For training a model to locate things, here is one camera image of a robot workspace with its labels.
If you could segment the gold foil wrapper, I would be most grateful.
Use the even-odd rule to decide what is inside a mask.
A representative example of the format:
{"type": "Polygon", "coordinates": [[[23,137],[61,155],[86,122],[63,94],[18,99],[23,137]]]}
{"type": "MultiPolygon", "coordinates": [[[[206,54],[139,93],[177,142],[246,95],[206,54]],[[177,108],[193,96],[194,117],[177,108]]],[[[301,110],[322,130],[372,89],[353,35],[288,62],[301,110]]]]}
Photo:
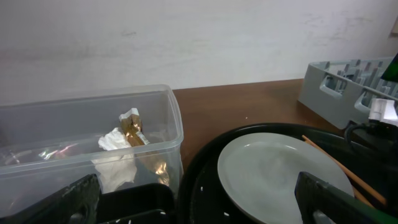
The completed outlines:
{"type": "MultiPolygon", "coordinates": [[[[128,112],[121,114],[119,120],[127,142],[132,147],[150,144],[142,132],[142,121],[137,108],[132,108],[128,112]]],[[[166,186],[170,185],[167,162],[163,156],[157,155],[155,152],[140,152],[139,159],[146,169],[157,176],[158,183],[166,186]]]]}

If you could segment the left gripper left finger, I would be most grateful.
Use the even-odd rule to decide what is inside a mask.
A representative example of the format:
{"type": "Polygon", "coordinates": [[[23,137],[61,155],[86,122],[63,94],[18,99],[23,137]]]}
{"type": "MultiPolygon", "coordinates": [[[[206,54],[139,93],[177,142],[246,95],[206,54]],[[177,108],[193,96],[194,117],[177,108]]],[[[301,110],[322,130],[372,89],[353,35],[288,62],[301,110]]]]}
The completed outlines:
{"type": "Polygon", "coordinates": [[[86,175],[54,194],[7,217],[1,224],[96,223],[101,187],[97,175],[86,175]]]}

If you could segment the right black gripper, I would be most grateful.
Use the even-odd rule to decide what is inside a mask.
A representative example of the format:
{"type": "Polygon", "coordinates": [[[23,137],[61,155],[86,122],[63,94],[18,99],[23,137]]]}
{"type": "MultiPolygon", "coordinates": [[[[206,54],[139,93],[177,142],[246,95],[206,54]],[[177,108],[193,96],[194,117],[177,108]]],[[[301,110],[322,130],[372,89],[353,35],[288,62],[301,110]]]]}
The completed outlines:
{"type": "Polygon", "coordinates": [[[376,165],[387,174],[387,199],[397,199],[397,126],[371,119],[367,123],[348,126],[344,132],[344,139],[357,156],[376,165]],[[371,152],[362,151],[354,146],[351,136],[356,130],[365,132],[365,136],[361,138],[371,145],[371,152]]]}

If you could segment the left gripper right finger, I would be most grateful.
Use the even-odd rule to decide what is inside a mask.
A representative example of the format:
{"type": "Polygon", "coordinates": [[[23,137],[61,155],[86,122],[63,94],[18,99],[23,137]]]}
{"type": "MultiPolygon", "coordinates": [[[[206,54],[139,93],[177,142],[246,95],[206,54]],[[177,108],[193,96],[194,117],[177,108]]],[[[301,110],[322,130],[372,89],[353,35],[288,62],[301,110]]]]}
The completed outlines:
{"type": "Polygon", "coordinates": [[[304,223],[314,224],[315,212],[335,223],[397,224],[397,218],[372,208],[308,172],[300,172],[295,198],[304,223]]]}

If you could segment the wooden chopstick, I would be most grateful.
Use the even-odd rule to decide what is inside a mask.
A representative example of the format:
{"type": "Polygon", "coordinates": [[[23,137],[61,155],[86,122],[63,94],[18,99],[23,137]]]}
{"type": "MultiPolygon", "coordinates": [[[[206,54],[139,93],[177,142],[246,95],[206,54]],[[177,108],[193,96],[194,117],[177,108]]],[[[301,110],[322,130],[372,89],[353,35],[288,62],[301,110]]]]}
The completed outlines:
{"type": "Polygon", "coordinates": [[[382,205],[386,206],[387,205],[387,200],[385,199],[384,196],[382,196],[379,192],[377,192],[375,189],[373,189],[369,184],[367,184],[364,180],[359,178],[356,174],[354,174],[352,171],[350,171],[348,168],[346,168],[342,163],[337,161],[334,157],[329,155],[326,151],[324,151],[321,147],[316,145],[313,141],[311,141],[308,137],[305,135],[302,135],[302,138],[304,141],[324,153],[326,156],[328,156],[333,162],[335,162],[340,169],[350,178],[352,179],[355,183],[357,183],[360,187],[362,187],[367,193],[369,193],[373,198],[375,198],[377,201],[379,201],[382,205]]]}
{"type": "MultiPolygon", "coordinates": [[[[338,166],[339,166],[341,169],[343,168],[343,165],[342,165],[342,164],[340,164],[336,159],[334,159],[334,158],[331,157],[329,154],[327,154],[322,148],[320,148],[319,146],[317,146],[317,145],[316,145],[314,142],[312,142],[309,138],[307,138],[307,137],[304,136],[304,135],[302,136],[302,138],[304,139],[304,141],[305,141],[307,144],[309,144],[309,145],[311,145],[311,146],[317,148],[319,151],[321,151],[322,153],[326,154],[330,159],[332,159],[335,163],[337,163],[338,166]]],[[[361,201],[362,203],[365,203],[366,205],[368,205],[368,206],[374,208],[374,206],[366,199],[366,197],[365,197],[364,195],[362,195],[353,185],[352,185],[352,188],[353,188],[354,196],[355,196],[356,199],[358,199],[358,200],[361,201]]]]}

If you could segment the white napkin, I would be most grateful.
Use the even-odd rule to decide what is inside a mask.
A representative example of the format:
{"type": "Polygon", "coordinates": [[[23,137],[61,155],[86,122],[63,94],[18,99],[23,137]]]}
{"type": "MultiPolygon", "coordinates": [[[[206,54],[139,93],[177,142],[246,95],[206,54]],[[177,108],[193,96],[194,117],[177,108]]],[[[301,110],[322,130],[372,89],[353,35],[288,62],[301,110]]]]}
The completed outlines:
{"type": "MultiPolygon", "coordinates": [[[[115,152],[118,149],[131,147],[119,127],[101,136],[98,145],[105,152],[115,152]]],[[[93,159],[92,163],[98,172],[98,179],[104,194],[121,189],[124,184],[134,183],[137,173],[134,154],[112,155],[111,157],[93,159]]]]}

